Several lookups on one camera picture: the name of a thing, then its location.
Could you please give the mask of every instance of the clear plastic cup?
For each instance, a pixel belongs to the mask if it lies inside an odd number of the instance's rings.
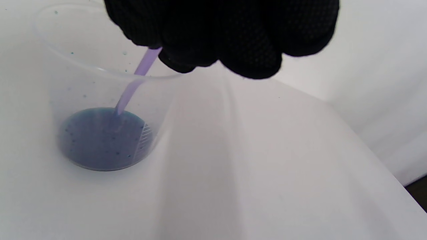
[[[39,11],[34,29],[50,85],[58,146],[79,166],[119,170],[155,146],[181,74],[156,60],[148,76],[133,72],[146,47],[134,45],[98,4],[60,4]],[[143,82],[126,107],[113,111],[126,86]]]

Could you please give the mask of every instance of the blue paint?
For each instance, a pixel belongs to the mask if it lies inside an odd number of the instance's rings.
[[[130,167],[148,153],[153,136],[138,116],[114,108],[90,108],[75,113],[60,128],[58,144],[73,163],[97,171]]]

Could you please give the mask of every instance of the black glove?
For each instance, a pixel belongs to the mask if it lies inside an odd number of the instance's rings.
[[[108,15],[136,45],[163,47],[181,73],[220,60],[233,72],[268,78],[281,54],[307,56],[332,38],[339,0],[105,0]]]

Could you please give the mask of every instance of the cup rim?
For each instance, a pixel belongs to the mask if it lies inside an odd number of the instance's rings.
[[[43,13],[44,11],[51,9],[51,8],[55,8],[58,6],[80,6],[80,7],[89,7],[89,8],[94,8],[94,9],[103,9],[102,5],[93,5],[93,4],[86,4],[86,3],[55,3],[55,4],[51,4],[51,5],[47,5],[41,9],[39,9],[32,17],[32,30],[33,32],[36,34],[36,36],[41,40],[42,44],[44,44],[45,46],[47,46],[49,48],[49,50],[51,50],[54,54],[58,55],[59,57],[67,60],[68,62],[77,65],[81,68],[84,68],[86,70],[90,70],[93,72],[97,72],[97,73],[104,73],[104,74],[108,74],[110,76],[114,76],[114,77],[118,77],[121,79],[129,79],[129,80],[136,80],[136,79],[143,79],[143,80],[167,80],[167,79],[174,79],[174,78],[178,78],[180,76],[182,76],[182,73],[176,73],[173,75],[169,75],[169,76],[140,76],[140,75],[133,75],[133,74],[128,74],[128,73],[122,73],[119,71],[114,71],[114,70],[108,70],[108,69],[104,69],[101,67],[98,67],[96,65],[93,64],[86,64],[83,62],[78,61],[77,59],[73,59],[68,57],[67,54],[65,54],[63,51],[59,50],[58,48],[56,48],[53,44],[51,44],[44,36],[43,34],[41,34],[41,32],[39,31],[39,28],[37,27],[37,23],[38,23],[38,17],[41,15],[41,13]]]

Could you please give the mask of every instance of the purple stirring stick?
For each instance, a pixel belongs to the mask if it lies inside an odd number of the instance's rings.
[[[139,63],[139,66],[135,70],[135,75],[145,76],[148,70],[150,69],[150,67],[153,65],[160,51],[161,51],[161,47],[158,49],[149,48],[145,52],[144,57],[141,60],[141,63]],[[128,105],[129,101],[131,100],[133,94],[138,89],[139,85],[143,83],[144,83],[144,80],[137,79],[127,85],[125,91],[122,93],[122,96],[119,99],[119,102],[116,105],[116,109],[114,112],[117,115],[122,114],[122,112],[125,110],[125,107]]]

